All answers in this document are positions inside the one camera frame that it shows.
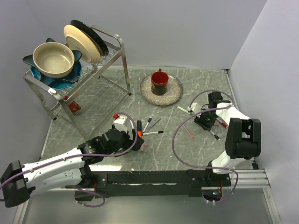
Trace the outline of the white pen pink tip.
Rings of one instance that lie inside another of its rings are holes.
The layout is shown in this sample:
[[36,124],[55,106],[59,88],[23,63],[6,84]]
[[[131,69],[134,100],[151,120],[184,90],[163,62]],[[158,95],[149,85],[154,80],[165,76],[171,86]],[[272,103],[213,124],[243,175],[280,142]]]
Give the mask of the white pen pink tip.
[[188,128],[185,125],[182,125],[182,127],[186,130],[186,132],[191,137],[191,139],[194,139],[194,136],[191,134],[191,132],[188,130]]

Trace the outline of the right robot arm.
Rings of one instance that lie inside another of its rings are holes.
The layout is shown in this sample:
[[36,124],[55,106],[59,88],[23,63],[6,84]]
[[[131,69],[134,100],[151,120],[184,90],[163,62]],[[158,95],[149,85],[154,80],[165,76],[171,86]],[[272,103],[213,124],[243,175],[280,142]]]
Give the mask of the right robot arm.
[[226,174],[238,164],[261,153],[261,121],[251,119],[241,113],[230,100],[224,100],[222,95],[228,94],[217,90],[206,90],[208,93],[208,108],[200,107],[192,101],[188,111],[195,113],[194,123],[203,130],[209,131],[218,140],[219,137],[212,132],[217,119],[227,125],[227,135],[224,151],[205,168],[204,179],[210,186],[224,181]]

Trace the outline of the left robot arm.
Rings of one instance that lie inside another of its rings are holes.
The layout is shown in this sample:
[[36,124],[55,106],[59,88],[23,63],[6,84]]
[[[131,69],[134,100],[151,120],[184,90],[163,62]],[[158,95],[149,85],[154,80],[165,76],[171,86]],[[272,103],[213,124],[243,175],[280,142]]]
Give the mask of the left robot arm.
[[138,151],[144,139],[134,133],[110,129],[72,150],[35,163],[11,162],[0,178],[4,202],[11,208],[26,202],[30,197],[58,187],[71,187],[81,191],[100,186],[100,180],[90,165],[105,157],[119,157],[133,150]]

